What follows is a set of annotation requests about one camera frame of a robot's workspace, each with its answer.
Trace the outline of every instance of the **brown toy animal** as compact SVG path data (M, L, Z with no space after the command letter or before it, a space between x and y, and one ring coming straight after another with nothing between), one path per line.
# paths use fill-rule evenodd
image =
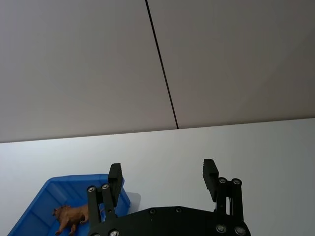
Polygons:
M89 220L88 205L80 207L70 207L63 205L60 208L54 209L53 216L60 222L60 227L55 235L60 235L66 227L71 227L70 236L74 235L77 225L84 224Z

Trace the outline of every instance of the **white table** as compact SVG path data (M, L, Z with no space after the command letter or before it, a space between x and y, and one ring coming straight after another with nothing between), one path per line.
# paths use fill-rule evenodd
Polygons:
M0 144L0 235L51 177L107 173L121 163L131 211L213 210L204 158L243 181L253 236L310 236L315 222L315 119Z

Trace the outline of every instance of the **bolt head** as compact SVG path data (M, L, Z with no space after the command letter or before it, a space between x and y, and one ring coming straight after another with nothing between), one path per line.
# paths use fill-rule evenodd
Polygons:
M95 187L93 187L93 186L88 188L89 192L93 192L94 190L95 190Z
M109 187L108 184L104 184L104 185L102 186L102 189L106 189L106 188L108 188L108 187Z
M246 234L246 230L242 227L235 227L235 233L239 236L244 236Z
M109 236L118 236L119 232L117 230L114 230L112 232L110 232Z
M151 215L154 215L156 213L156 210L155 209L150 209L150 214Z
M217 225L216 229L219 233L223 234L226 232L226 227L224 225Z
M226 179L225 178L219 178L219 182L220 183L226 183Z
M235 179L235 180L233 180L233 183L234 184L241 184L241 181L239 179Z

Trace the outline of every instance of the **blue bin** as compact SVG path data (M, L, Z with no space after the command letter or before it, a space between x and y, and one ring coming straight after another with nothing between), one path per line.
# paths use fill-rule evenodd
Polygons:
M107 174L54 177L48 180L15 224L9 236L54 236L59 222L52 212L54 208L67 204L72 207L84 205L88 201L87 188L91 185L100 187L108 183ZM118 216L127 215L130 200L122 188L115 212ZM65 229L62 236L67 236L70 229ZM86 236L89 223L78 225L75 235Z

